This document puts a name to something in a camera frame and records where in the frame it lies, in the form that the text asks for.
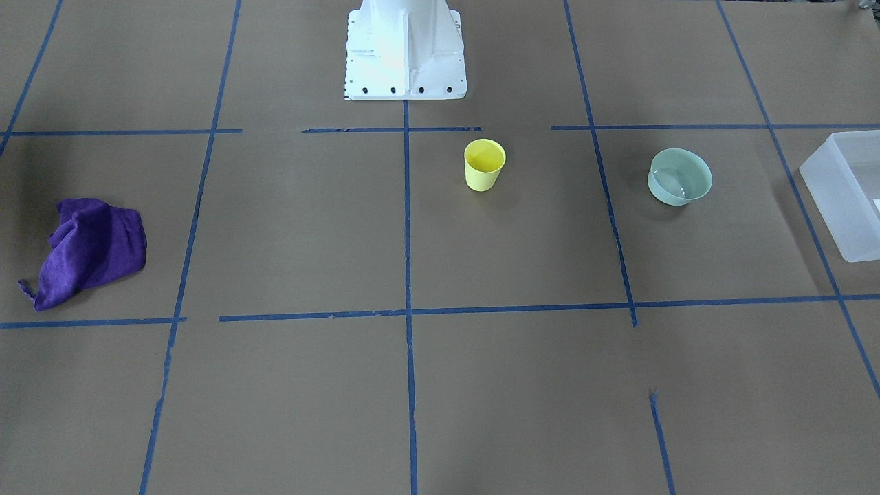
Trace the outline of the yellow plastic cup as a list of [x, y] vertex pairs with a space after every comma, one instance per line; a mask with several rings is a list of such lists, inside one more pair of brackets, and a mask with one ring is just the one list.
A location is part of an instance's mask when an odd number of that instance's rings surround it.
[[506, 151], [496, 141], [487, 138], [472, 141], [464, 150], [466, 185], [476, 192], [490, 190], [506, 161]]

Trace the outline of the clear plastic storage box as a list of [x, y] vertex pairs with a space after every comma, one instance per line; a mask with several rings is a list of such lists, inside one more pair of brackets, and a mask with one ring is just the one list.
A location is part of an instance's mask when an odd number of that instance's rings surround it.
[[879, 131], [832, 133], [799, 171], [840, 256], [877, 261]]

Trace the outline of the mint green bowl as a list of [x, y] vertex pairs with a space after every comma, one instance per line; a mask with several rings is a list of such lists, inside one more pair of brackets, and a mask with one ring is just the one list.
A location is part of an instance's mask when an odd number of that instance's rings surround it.
[[667, 206], [687, 206], [711, 190], [714, 178], [704, 159], [692, 151], [664, 149], [648, 169], [648, 190]]

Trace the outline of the purple microfibre cloth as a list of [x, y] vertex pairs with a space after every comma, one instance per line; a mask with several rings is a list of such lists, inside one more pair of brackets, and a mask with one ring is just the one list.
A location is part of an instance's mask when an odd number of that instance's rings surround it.
[[69, 198], [56, 204], [58, 226], [48, 238], [37, 287], [19, 280], [35, 312], [60, 306], [85, 289], [141, 272], [148, 239], [141, 213], [97, 198]]

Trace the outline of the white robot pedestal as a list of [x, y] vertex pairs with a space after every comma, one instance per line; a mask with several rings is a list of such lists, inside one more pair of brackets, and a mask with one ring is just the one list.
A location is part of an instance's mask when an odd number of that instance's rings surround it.
[[364, 1], [346, 28], [347, 100], [466, 97], [461, 16], [446, 1]]

